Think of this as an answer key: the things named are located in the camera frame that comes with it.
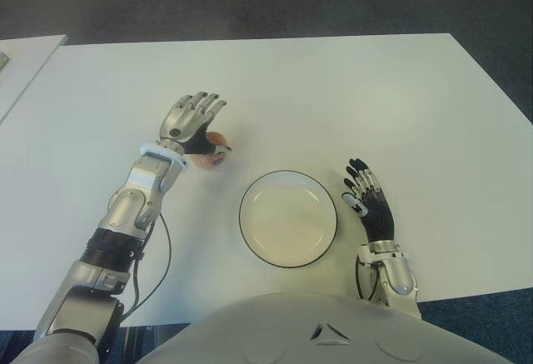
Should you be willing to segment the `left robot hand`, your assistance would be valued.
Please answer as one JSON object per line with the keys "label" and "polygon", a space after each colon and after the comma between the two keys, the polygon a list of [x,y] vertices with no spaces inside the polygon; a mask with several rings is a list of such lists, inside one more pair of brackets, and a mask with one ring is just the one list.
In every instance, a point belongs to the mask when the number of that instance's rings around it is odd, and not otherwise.
{"label": "left robot hand", "polygon": [[198,92],[180,97],[166,115],[159,131],[159,143],[187,155],[225,155],[226,143],[211,142],[207,129],[227,104],[216,93]]}

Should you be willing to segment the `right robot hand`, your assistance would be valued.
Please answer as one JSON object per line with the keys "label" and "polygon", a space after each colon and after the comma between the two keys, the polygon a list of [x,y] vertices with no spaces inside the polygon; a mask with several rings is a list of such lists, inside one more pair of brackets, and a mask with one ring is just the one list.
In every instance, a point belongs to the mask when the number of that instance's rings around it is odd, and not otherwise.
{"label": "right robot hand", "polygon": [[360,218],[369,243],[393,241],[395,224],[386,196],[374,172],[359,158],[349,160],[342,201]]}

